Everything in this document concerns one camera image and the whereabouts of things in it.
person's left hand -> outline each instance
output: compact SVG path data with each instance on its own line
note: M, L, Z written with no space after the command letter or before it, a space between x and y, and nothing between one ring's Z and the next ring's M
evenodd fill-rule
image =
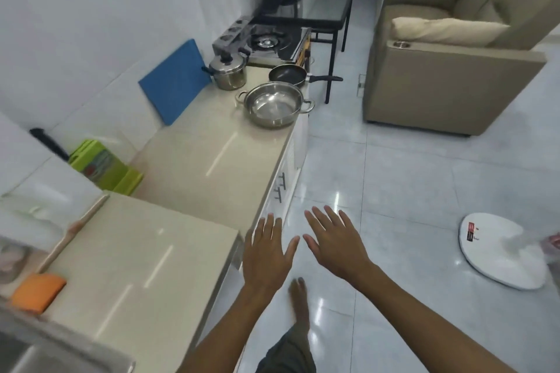
M282 219L268 215L266 224L260 219L251 242L252 230L245 236L243 255L243 277L245 287L263 297L268 304L276 291L282 287L292 268L293 257L300 241L295 236L288 244L286 253L282 251Z

finger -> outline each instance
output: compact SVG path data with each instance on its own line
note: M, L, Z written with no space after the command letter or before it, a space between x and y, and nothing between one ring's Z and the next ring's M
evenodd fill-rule
M315 259L320 264L321 263L321 250L319 249L319 244L310 235L304 235L304 241L313 252Z
M264 225L264 230L262 231L263 240L270 240L272 236L272 227L274 227L274 214L269 214L267 223Z
M351 228L355 228L354 224L352 224L352 221L350 221L350 219L348 218L348 216L346 215L346 213L342 210L338 211L338 213L340 214L340 218L342 219L342 221L344 221L344 225L346 227L351 227Z
M298 243L300 242L300 237L295 236L290 243L288 243L288 249L286 249L286 253L284 256L286 257L286 261L290 264L290 268L292 267L293 257L296 254L296 250L298 248Z
M307 222L309 223L311 229L313 230L313 233L315 233L315 236L317 236L318 240L321 240L321 236L325 233L325 228L321 226L321 223L319 223L319 221L315 218L315 216L311 212L305 211L304 214Z
M249 229L247 231L247 234L245 235L245 253L247 253L247 251L251 249L251 247L253 246L253 243L251 242L252 239L253 239L253 231L252 229Z
M330 220L330 218L328 218L328 216L320 209L318 209L317 207L312 207L311 210L313 211L313 214L315 214L315 217L317 217L319 223L321 223L321 225L325 228L325 230L328 230L333 226L333 222Z
M264 219L260 218L259 222L256 225L255 237L253 239L253 244L257 243L258 241L260 241L262 239L263 228L264 228Z
M340 220L338 215L336 215L336 213L333 211L333 209L331 207L329 207L328 205L325 205L325 212L329 216L331 222L335 226L344 226L344 224L342 224L342 220Z
M272 229L272 242L282 245L282 219L277 218Z

person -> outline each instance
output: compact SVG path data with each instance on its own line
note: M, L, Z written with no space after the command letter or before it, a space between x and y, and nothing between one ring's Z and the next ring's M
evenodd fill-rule
M514 372L507 364L473 341L450 322L423 305L393 282L370 260L348 216L329 207L305 211L315 234L303 238L320 265L346 280L368 298L391 323L430 373ZM229 311L187 354L179 373L232 373L256 321L284 284L300 237L282 251L282 220L272 214L260 219L251 239L245 237L245 285ZM303 279L290 284L296 324L259 363L258 373L314 373L309 349L309 308Z

black frying pan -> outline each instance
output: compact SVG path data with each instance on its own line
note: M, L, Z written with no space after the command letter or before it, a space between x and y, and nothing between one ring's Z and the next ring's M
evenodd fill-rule
M310 83L315 81L343 81L342 77L335 77L333 75L308 76L305 68L294 64L277 66L276 68L272 68L270 73L268 73L268 79L270 81L288 82L298 87L302 87L308 80L308 77Z

hand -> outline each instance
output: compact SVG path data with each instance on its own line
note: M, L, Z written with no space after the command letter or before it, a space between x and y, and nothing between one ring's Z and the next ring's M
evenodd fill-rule
M305 218L317 242L305 234L307 246L319 264L356 287L358 278L373 265L359 233L342 210L339 211L340 217L327 205L327 215L317 207L313 207L312 211L305 211Z
M245 287L256 295L262 296L267 305L278 289L282 287L292 268L293 256L298 248L300 237L294 237L288 244L286 253L282 251L282 219L268 215L266 224L260 219L255 229L245 236L243 254L243 277Z

